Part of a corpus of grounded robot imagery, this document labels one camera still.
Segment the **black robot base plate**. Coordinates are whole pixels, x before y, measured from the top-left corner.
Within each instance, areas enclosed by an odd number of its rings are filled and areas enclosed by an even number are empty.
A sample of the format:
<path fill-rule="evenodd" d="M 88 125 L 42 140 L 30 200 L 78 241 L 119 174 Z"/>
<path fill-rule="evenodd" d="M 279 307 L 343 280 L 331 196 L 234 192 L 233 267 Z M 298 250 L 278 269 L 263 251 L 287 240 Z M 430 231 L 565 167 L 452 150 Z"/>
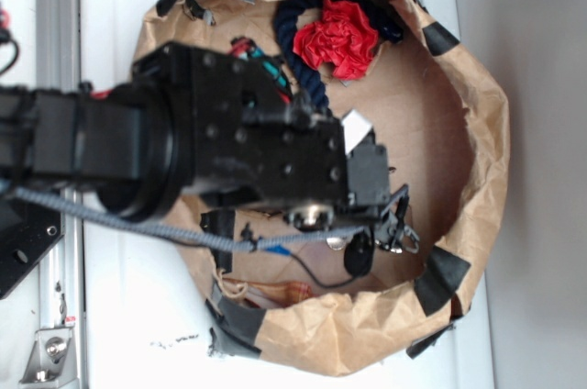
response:
<path fill-rule="evenodd" d="M 61 214 L 12 199 L 1 200 L 1 299 L 33 271 L 62 235 Z"/>

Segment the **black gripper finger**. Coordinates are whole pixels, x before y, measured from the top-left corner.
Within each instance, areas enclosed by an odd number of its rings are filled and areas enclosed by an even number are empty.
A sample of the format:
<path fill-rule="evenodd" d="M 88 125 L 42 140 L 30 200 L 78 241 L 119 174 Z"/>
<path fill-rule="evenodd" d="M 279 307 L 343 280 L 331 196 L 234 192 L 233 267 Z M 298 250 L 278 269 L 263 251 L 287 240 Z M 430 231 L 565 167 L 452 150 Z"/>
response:
<path fill-rule="evenodd" d="M 409 186 L 405 183 L 392 193 L 388 205 L 383 209 L 381 222 L 375 226 L 374 239 L 381 237 L 381 231 L 390 231 L 406 227 L 405 214 L 409 206 Z"/>

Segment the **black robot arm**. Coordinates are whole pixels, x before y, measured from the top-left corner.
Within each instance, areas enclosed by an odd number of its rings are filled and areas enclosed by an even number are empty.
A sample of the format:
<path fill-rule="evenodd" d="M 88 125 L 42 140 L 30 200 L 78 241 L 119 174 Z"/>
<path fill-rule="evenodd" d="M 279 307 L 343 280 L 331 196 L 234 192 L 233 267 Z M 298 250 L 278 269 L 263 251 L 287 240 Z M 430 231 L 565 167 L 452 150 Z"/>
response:
<path fill-rule="evenodd" d="M 1 90 L 1 181 L 97 194 L 128 222 L 167 214 L 181 195 L 213 209 L 281 212 L 300 229 L 356 226 L 398 251 L 414 236 L 408 190 L 392 191 L 386 149 L 350 134 L 266 59 L 169 42 L 138 60 L 105 98 Z"/>

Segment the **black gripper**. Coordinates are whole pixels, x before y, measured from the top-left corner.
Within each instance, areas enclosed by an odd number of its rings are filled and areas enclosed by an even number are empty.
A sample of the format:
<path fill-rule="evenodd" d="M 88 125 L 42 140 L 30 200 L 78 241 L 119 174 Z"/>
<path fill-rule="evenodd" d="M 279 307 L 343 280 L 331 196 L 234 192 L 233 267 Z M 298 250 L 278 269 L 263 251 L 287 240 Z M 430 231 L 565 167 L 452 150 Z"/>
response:
<path fill-rule="evenodd" d="M 252 61 L 175 42 L 162 52 L 172 87 L 190 96 L 191 187 L 208 205 L 280 212 L 305 230 L 388 216 L 387 152 L 361 114 L 285 101 Z"/>

